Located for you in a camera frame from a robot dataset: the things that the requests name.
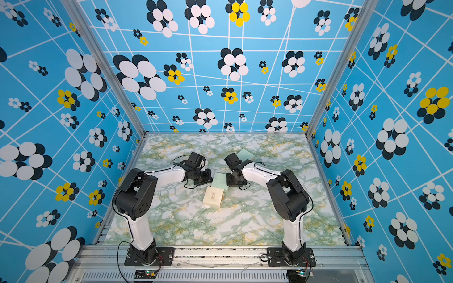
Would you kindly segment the mint jewelry box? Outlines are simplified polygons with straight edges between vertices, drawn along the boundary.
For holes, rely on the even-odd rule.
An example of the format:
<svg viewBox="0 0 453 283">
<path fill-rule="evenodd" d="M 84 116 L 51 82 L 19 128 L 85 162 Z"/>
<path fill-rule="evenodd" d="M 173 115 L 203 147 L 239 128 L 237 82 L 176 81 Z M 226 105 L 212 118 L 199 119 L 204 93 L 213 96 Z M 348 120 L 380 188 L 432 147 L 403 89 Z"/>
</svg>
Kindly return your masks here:
<svg viewBox="0 0 453 283">
<path fill-rule="evenodd" d="M 212 187 L 217 189 L 223 189 L 225 192 L 228 191 L 227 185 L 227 175 L 226 173 L 218 173 L 216 172 L 213 177 L 213 181 L 211 184 Z"/>
<path fill-rule="evenodd" d="M 242 160 L 242 161 L 246 161 L 246 160 L 254 160 L 255 159 L 255 156 L 249 152 L 248 150 L 246 149 L 241 149 L 238 153 L 237 153 L 237 157 L 238 159 Z"/>
</svg>

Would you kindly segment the cream drawer jewelry box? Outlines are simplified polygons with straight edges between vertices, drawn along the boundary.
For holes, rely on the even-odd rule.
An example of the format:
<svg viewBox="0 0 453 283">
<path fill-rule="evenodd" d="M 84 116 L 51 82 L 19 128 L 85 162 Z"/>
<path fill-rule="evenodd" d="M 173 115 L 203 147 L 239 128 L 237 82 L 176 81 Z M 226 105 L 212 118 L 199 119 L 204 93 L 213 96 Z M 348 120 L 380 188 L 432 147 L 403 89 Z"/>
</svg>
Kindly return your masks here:
<svg viewBox="0 0 453 283">
<path fill-rule="evenodd" d="M 206 189 L 203 204 L 207 206 L 212 206 L 215 208 L 220 208 L 224 196 L 224 189 L 219 189 L 216 187 L 209 186 Z"/>
</svg>

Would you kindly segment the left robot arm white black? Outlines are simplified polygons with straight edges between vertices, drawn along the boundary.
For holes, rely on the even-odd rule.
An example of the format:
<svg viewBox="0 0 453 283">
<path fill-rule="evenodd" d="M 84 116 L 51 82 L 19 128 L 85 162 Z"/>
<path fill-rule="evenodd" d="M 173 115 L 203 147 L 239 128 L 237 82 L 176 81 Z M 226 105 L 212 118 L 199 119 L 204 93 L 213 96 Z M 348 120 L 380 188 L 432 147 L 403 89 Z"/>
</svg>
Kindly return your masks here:
<svg viewBox="0 0 453 283">
<path fill-rule="evenodd" d="M 188 180 L 192 180 L 194 185 L 211 183 L 212 171 L 175 165 L 151 172 L 135 168 L 127 174 L 115 192 L 112 205 L 120 216 L 127 219 L 132 246 L 136 250 L 144 252 L 155 241 L 147 220 L 155 191 L 163 186 Z"/>
</svg>

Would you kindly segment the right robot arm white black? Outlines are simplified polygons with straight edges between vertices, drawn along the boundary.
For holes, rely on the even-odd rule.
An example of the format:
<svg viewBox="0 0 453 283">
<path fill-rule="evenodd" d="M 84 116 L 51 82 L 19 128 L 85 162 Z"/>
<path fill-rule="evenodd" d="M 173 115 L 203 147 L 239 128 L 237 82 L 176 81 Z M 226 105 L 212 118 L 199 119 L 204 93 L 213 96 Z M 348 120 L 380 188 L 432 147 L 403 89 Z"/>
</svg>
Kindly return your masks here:
<svg viewBox="0 0 453 283">
<path fill-rule="evenodd" d="M 256 183 L 267 188 L 275 210 L 283 218 L 283 246 L 292 253 L 301 250 L 305 243 L 303 219 L 308 213 L 310 197 L 294 172 L 272 171 L 250 160 L 227 165 L 231 171 L 226 177 L 228 186 Z"/>
</svg>

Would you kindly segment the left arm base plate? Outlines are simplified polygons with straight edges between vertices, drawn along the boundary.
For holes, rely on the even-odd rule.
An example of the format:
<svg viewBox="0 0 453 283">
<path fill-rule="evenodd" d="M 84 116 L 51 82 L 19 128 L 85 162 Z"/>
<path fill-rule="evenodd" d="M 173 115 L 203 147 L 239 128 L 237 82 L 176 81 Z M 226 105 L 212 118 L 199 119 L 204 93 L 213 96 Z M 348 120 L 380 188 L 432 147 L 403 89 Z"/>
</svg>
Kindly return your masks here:
<svg viewBox="0 0 453 283">
<path fill-rule="evenodd" d="M 175 248 L 151 248 L 139 251 L 131 247 L 127 251 L 125 266 L 171 266 Z"/>
</svg>

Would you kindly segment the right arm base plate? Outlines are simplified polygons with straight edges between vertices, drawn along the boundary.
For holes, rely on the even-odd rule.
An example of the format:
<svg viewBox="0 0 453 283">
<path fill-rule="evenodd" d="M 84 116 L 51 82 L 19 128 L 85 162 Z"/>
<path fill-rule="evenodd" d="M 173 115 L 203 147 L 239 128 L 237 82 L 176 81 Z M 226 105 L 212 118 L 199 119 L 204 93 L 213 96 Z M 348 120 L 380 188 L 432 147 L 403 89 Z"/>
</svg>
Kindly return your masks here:
<svg viewBox="0 0 453 283">
<path fill-rule="evenodd" d="M 271 267 L 315 267 L 316 260 L 311 248 L 300 248 L 292 252 L 287 248 L 267 248 L 266 256 Z"/>
</svg>

